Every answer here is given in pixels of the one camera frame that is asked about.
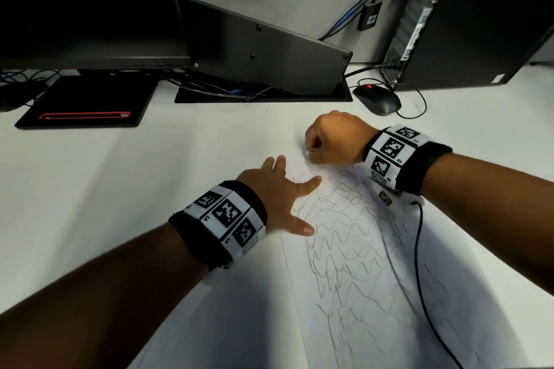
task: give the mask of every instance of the paper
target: paper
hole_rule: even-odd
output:
[[[293,214],[316,229],[282,232],[308,364],[312,369],[450,368],[414,276],[418,209],[400,220],[379,204],[364,172],[287,157],[289,178],[323,177]],[[520,362],[517,341],[491,296],[424,224],[419,270],[441,337],[465,369]]]

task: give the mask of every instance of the person's right hand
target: person's right hand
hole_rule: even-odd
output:
[[[317,117],[306,132],[313,163],[345,165],[362,162],[364,148],[379,130],[352,114],[331,111]]]

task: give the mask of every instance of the computer monitor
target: computer monitor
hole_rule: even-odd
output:
[[[1,0],[0,69],[190,64],[177,0]]]

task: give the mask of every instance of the fingernail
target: fingernail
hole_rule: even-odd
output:
[[[304,228],[304,236],[312,236],[314,234],[314,228],[312,226],[306,226]]]

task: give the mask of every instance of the black computer case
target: black computer case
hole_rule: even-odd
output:
[[[500,85],[554,31],[554,0],[408,0],[385,61],[397,89]]]

